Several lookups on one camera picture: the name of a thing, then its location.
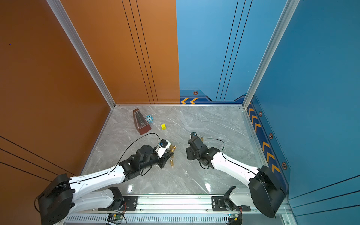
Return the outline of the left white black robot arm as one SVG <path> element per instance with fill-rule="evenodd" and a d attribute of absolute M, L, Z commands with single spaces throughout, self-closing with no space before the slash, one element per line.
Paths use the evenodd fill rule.
<path fill-rule="evenodd" d="M 102 210 L 120 208 L 123 197 L 116 184 L 144 176 L 144 170 L 153 166 L 163 168 L 171 156 L 172 145 L 162 140 L 154 148 L 142 146 L 128 159 L 103 171 L 75 177 L 57 176 L 37 197 L 41 223 L 54 225 L 68 214 L 93 207 Z"/>

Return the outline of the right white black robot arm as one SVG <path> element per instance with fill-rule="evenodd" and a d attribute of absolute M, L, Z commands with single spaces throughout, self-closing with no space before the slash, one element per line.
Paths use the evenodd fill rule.
<path fill-rule="evenodd" d="M 274 218 L 286 197 L 280 181 L 267 166 L 257 168 L 231 160 L 216 148 L 186 148 L 188 160 L 198 160 L 200 165 L 222 171 L 248 187 L 254 206 L 265 216 Z"/>

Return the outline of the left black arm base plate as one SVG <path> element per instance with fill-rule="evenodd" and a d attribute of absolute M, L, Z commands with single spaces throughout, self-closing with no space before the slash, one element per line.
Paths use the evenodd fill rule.
<path fill-rule="evenodd" d="M 122 200 L 114 200 L 107 208 L 98 208 L 100 212 L 105 211 L 119 211 L 119 212 L 134 212 L 137 207 L 138 196 L 125 196 Z"/>

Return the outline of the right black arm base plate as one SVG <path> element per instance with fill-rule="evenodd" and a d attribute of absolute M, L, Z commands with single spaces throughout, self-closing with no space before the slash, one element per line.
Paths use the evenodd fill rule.
<path fill-rule="evenodd" d="M 214 212 L 250 212 L 250 206 L 242 205 L 236 206 L 230 198 L 224 196 L 211 197 L 212 210 Z"/>

